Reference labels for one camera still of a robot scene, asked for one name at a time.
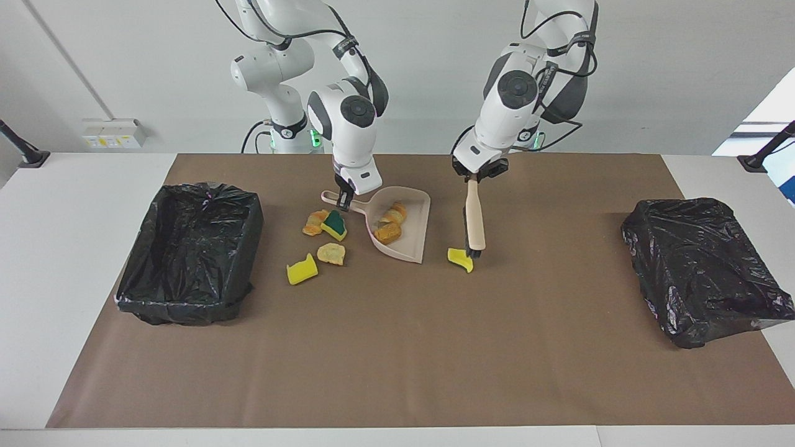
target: sponge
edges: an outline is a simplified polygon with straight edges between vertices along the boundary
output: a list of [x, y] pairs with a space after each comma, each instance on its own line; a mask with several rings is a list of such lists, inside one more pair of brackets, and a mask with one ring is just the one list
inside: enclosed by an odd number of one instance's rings
[[317, 276], [317, 264], [311, 253], [306, 254], [306, 260], [296, 263], [294, 266], [287, 266], [287, 280], [291, 286], [295, 286], [312, 277]]
[[456, 248], [448, 248], [448, 261], [462, 266], [466, 269], [467, 273], [472, 273], [475, 269], [475, 263], [467, 256], [466, 250], [458, 250]]
[[320, 227], [323, 228], [323, 231], [326, 231], [329, 235], [332, 235], [332, 238], [337, 239], [340, 242], [342, 242], [347, 235], [345, 221], [343, 220], [343, 217], [339, 215], [337, 210], [330, 212]]

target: black trash bag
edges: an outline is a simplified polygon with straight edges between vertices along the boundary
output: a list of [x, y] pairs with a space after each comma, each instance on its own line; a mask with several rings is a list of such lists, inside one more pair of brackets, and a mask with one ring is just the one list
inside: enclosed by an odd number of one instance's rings
[[257, 194], [230, 185], [164, 186], [149, 206], [116, 304], [151, 324], [238, 316], [262, 232]]
[[795, 320], [726, 204], [644, 200], [621, 227], [649, 309], [680, 348]]

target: brown paper sheet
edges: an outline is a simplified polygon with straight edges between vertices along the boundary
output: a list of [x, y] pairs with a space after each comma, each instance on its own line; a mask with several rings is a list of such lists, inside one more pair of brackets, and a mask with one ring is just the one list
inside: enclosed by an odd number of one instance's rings
[[487, 250], [467, 275], [466, 188], [449, 157], [378, 156], [432, 197], [425, 263], [372, 247], [346, 215], [346, 266], [289, 286], [285, 265], [333, 189], [325, 156], [180, 155], [167, 183], [258, 192], [265, 214], [241, 317], [152, 327], [109, 299], [48, 427], [403, 427], [795, 423], [759, 332], [675, 348], [639, 292], [619, 225], [681, 197], [658, 156], [532, 154], [480, 187]]

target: white robotic arm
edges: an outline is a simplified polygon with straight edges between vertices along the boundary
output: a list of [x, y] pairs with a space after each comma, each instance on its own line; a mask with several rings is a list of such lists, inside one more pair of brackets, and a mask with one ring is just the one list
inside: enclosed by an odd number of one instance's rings
[[[468, 185], [464, 209], [467, 253], [480, 256], [486, 248], [477, 184], [508, 170], [511, 150], [538, 151], [542, 119], [553, 124], [571, 121], [583, 105], [588, 76], [595, 70], [594, 45], [599, 16], [595, 0], [534, 0], [537, 35], [544, 47], [510, 44], [502, 51], [483, 89], [483, 106], [475, 125], [456, 142], [453, 168]], [[529, 0], [525, 0], [525, 16]]]
[[[359, 49], [342, 18], [320, 0], [236, 0], [242, 28], [267, 45], [232, 62], [232, 76], [242, 88], [266, 100], [278, 153], [313, 150], [308, 122], [332, 144], [338, 206], [348, 209], [354, 194], [381, 186], [372, 156], [375, 119], [383, 114], [389, 93]], [[314, 53], [303, 38], [332, 49], [348, 77], [313, 91], [304, 113], [298, 92], [283, 85], [314, 65]]]

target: pink dustpan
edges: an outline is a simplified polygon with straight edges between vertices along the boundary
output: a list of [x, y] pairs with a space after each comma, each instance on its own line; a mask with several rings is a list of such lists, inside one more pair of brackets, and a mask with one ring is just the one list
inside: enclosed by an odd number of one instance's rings
[[[338, 198], [339, 194], [336, 192], [323, 191], [320, 194], [320, 199], [327, 204], [336, 204]], [[401, 225], [401, 237], [387, 246], [373, 236], [373, 231], [378, 229], [378, 220], [394, 202], [405, 205], [406, 218]], [[350, 210], [364, 215], [370, 239], [384, 255], [422, 264], [425, 231], [428, 229], [428, 215], [431, 211], [431, 196], [428, 193], [403, 186], [387, 186], [379, 189], [369, 202], [352, 200]]]

